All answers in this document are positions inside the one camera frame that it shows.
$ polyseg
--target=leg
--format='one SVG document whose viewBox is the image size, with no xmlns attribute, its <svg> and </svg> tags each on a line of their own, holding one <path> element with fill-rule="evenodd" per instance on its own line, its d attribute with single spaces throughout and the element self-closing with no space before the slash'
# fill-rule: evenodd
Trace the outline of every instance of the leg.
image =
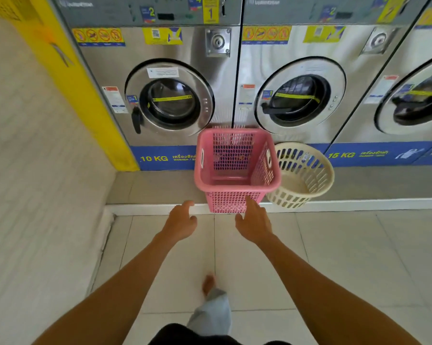
<svg viewBox="0 0 432 345">
<path fill-rule="evenodd" d="M 206 301 L 196 308 L 187 327 L 202 336 L 228 335 L 232 318 L 227 293 L 216 288 L 216 280 L 212 275 L 206 277 L 202 289 Z"/>
</svg>

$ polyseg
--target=front-load washer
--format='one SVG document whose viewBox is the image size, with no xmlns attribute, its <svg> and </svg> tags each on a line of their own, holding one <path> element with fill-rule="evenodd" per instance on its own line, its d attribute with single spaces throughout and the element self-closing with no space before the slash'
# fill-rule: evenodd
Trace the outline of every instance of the front-load washer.
<svg viewBox="0 0 432 345">
<path fill-rule="evenodd" d="M 427 0 L 245 0 L 234 125 L 324 152 Z"/>
<path fill-rule="evenodd" d="M 142 170 L 231 127 L 242 0 L 55 0 Z"/>
<path fill-rule="evenodd" d="M 432 0 L 326 154 L 334 166 L 389 166 L 431 148 Z"/>
</svg>

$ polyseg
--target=qr code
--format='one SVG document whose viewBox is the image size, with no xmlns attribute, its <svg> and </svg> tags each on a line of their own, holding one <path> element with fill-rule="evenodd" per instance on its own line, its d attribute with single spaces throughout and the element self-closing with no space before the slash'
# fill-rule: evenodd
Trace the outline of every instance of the qr code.
<svg viewBox="0 0 432 345">
<path fill-rule="evenodd" d="M 313 36 L 314 37 L 320 37 L 322 32 L 323 32 L 323 27 L 317 27 L 315 29 L 315 33 L 313 34 Z"/>
<path fill-rule="evenodd" d="M 154 39 L 159 39 L 160 38 L 160 30 L 159 29 L 152 29 L 152 37 Z"/>
</svg>

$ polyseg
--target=bare foot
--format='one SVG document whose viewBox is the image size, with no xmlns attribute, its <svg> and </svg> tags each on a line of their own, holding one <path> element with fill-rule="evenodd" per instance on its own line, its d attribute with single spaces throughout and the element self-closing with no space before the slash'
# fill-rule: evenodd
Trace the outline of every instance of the bare foot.
<svg viewBox="0 0 432 345">
<path fill-rule="evenodd" d="M 205 280 L 202 284 L 202 291 L 205 297 L 208 296 L 209 292 L 216 286 L 216 277 L 213 274 L 206 275 Z"/>
</svg>

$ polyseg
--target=white laundry basket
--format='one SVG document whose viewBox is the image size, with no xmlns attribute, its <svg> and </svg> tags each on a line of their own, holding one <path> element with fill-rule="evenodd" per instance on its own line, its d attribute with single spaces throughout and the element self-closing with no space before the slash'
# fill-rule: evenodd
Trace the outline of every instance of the white laundry basket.
<svg viewBox="0 0 432 345">
<path fill-rule="evenodd" d="M 326 193 L 334 183 L 334 169 L 321 152 L 306 144 L 275 145 L 281 171 L 281 185 L 267 193 L 270 202 L 298 208 L 311 198 Z"/>
</svg>

